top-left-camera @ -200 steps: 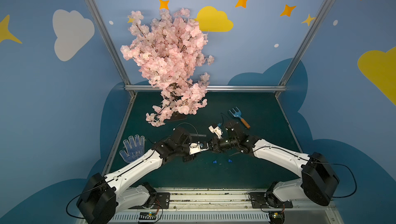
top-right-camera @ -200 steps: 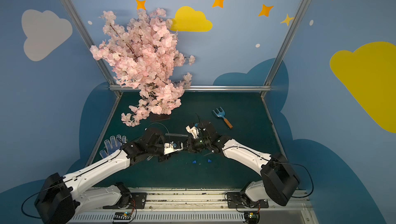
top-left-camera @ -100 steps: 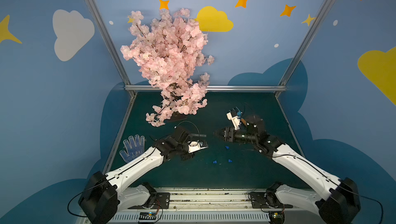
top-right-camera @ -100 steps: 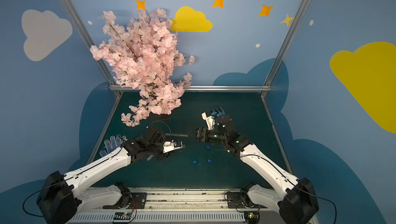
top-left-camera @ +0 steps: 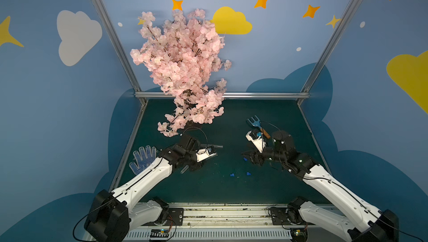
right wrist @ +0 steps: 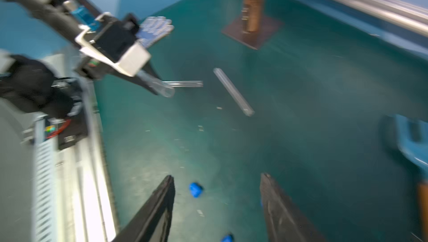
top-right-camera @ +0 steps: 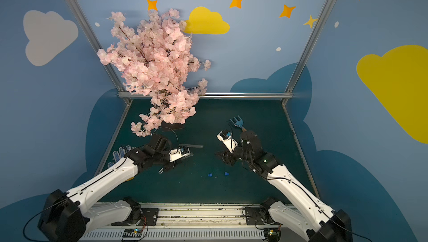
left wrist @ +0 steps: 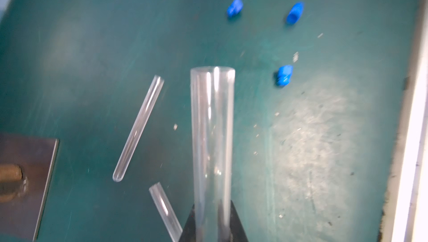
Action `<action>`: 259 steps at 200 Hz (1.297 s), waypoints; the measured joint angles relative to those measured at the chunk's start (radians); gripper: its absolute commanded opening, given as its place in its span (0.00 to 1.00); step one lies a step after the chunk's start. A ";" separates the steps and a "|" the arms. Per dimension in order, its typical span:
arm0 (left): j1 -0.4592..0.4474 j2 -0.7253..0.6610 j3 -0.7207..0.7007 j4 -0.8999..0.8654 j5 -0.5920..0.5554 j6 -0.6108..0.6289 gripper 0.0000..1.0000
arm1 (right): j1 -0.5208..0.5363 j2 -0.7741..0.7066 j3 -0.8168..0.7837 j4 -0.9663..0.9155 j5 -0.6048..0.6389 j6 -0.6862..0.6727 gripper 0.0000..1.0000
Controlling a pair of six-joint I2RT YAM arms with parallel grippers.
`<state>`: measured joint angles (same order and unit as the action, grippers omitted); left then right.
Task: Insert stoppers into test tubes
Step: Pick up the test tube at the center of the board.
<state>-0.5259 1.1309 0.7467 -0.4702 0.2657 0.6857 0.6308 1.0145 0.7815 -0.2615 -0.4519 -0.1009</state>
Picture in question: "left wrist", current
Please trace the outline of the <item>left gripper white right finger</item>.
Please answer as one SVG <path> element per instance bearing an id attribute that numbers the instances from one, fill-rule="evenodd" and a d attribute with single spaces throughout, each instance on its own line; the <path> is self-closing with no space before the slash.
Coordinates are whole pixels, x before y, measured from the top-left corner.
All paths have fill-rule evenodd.
<path id="1" fill-rule="evenodd" d="M 241 223 L 236 207 L 231 201 L 231 214 L 230 214 L 230 231 L 231 242 L 248 242 L 244 227 Z"/>

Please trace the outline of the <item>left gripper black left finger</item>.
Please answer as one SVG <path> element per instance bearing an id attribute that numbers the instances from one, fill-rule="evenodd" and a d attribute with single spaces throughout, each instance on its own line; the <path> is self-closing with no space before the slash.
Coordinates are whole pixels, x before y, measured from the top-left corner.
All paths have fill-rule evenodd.
<path id="1" fill-rule="evenodd" d="M 192 206 L 189 216 L 183 227 L 179 242 L 195 242 L 196 241 L 196 222 L 195 222 L 195 206 Z"/>

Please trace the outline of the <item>clear test tube diagonal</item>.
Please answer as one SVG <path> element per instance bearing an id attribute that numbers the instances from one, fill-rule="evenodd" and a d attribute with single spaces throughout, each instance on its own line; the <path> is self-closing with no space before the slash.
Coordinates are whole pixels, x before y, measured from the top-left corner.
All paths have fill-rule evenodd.
<path id="1" fill-rule="evenodd" d="M 160 183 L 152 185 L 149 188 L 149 192 L 171 240 L 173 242 L 178 242 L 182 235 L 183 229 L 162 185 Z"/>

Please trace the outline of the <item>clear test tube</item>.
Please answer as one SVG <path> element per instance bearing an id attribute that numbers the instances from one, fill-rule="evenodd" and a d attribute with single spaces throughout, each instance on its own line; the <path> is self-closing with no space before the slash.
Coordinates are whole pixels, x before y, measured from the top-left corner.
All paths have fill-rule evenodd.
<path id="1" fill-rule="evenodd" d="M 191 69 L 196 241 L 231 241 L 235 69 Z"/>
<path id="2" fill-rule="evenodd" d="M 140 107 L 136 120 L 113 172 L 112 179 L 116 183 L 121 182 L 126 174 L 130 161 L 138 146 L 139 140 L 146 127 L 153 108 L 155 107 L 164 82 L 164 79 L 160 76 L 154 76 L 151 82 L 146 97 Z"/>

